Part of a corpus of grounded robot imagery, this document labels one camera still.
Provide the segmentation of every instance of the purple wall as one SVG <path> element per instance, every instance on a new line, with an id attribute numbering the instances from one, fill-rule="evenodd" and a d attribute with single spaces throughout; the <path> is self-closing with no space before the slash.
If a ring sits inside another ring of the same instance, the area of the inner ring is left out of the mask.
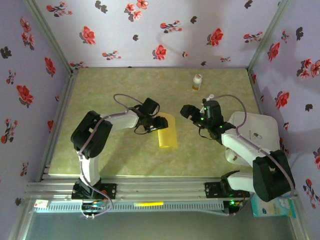
<path id="1" fill-rule="evenodd" d="M 6 240 L 27 183 L 36 181 L 67 71 L 21 0 L 1 5 L 0 23 L 0 239 Z"/>
<path id="2" fill-rule="evenodd" d="M 319 9 L 319 0 L 293 1 L 253 69 L 263 112 L 278 122 L 315 240 L 320 236 Z"/>

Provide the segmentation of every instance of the small bottle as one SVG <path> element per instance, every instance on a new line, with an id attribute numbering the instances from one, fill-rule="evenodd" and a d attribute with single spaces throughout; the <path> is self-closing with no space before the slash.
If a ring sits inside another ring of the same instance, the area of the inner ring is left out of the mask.
<path id="1" fill-rule="evenodd" d="M 202 82 L 202 76 L 200 74 L 196 74 L 193 78 L 192 90 L 199 91 L 201 82 Z"/>

